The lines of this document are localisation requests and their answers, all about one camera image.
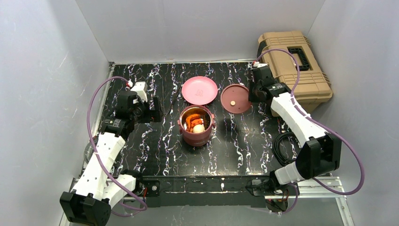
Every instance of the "pink container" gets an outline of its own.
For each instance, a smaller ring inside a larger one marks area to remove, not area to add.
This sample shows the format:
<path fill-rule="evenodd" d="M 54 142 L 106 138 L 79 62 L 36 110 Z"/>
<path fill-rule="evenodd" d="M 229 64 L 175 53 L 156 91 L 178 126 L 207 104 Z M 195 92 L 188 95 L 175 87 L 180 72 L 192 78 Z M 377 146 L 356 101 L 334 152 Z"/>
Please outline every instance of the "pink container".
<path fill-rule="evenodd" d="M 202 133 L 190 133 L 186 130 L 186 118 L 192 114 L 202 115 L 204 120 L 205 131 Z M 183 139 L 191 146 L 199 147 L 206 144 L 211 138 L 212 128 L 215 127 L 215 116 L 206 108 L 200 105 L 191 105 L 185 108 L 180 114 L 179 120 L 180 134 L 183 134 Z"/>

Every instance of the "white egg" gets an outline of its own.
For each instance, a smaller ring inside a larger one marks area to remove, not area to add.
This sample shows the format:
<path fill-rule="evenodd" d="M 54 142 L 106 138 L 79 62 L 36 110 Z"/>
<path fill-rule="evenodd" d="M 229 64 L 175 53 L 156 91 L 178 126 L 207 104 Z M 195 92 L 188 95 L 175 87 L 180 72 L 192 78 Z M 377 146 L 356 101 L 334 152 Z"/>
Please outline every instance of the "white egg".
<path fill-rule="evenodd" d="M 204 131 L 205 131 L 205 127 L 202 124 L 196 125 L 196 126 L 194 126 L 194 128 L 192 128 L 193 133 L 202 133 Z"/>

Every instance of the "brown plastic case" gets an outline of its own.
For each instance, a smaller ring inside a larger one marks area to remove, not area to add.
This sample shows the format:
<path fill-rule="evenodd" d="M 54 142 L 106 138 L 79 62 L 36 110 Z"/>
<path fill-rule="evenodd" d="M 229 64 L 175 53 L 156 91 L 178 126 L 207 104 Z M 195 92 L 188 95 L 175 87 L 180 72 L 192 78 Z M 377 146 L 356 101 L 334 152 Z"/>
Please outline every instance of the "brown plastic case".
<path fill-rule="evenodd" d="M 291 52 L 300 65 L 301 76 L 294 95 L 298 103 L 311 113 L 318 105 L 328 101 L 333 92 L 330 81 L 324 74 L 310 49 L 308 39 L 300 31 L 267 32 L 258 39 L 261 51 L 282 48 Z M 272 51 L 263 55 L 260 60 L 268 63 L 274 78 L 287 84 L 291 89 L 296 81 L 296 66 L 291 57 L 280 51 Z"/>

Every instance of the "carrot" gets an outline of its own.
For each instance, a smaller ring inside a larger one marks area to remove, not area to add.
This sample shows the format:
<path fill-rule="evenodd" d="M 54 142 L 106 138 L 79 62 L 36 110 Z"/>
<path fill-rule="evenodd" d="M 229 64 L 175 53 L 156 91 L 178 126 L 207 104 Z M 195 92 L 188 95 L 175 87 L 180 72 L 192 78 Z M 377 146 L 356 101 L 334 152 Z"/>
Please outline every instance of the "carrot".
<path fill-rule="evenodd" d="M 195 119 L 200 119 L 201 115 L 200 114 L 192 114 L 186 118 L 186 125 L 187 125 L 187 131 L 190 131 L 191 129 L 191 121 Z"/>
<path fill-rule="evenodd" d="M 195 119 L 191 121 L 191 126 L 190 128 L 194 128 L 194 126 L 202 124 L 202 120 L 201 119 Z"/>

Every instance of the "black marbled tabletop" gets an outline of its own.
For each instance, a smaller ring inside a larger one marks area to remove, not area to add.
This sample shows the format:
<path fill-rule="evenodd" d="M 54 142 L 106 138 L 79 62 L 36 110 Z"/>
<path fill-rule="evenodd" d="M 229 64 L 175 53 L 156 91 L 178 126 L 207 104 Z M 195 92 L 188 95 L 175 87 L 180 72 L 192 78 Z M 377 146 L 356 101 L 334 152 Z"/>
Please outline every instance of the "black marbled tabletop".
<path fill-rule="evenodd" d="M 206 105 L 216 122 L 206 145 L 192 147 L 183 141 L 177 120 L 189 104 L 179 93 L 162 122 L 136 126 L 116 159 L 114 175 L 124 169 L 139 170 L 145 176 L 268 175 L 281 167 L 271 146 L 276 135 L 289 129 L 286 123 L 280 117 L 273 117 L 266 104 L 253 104 L 243 114 L 231 114 L 220 102 L 220 94 L 228 85 L 248 86 L 249 63 L 116 65 L 113 76 L 147 82 L 151 107 L 152 97 L 158 96 L 164 112 L 171 106 L 178 86 L 191 77 L 209 77 L 219 87 L 216 99 Z M 111 82 L 102 120 L 113 112 L 122 87 L 120 80 Z M 287 157 L 293 157 L 299 149 L 297 142 L 290 140 L 283 142 L 281 150 Z"/>

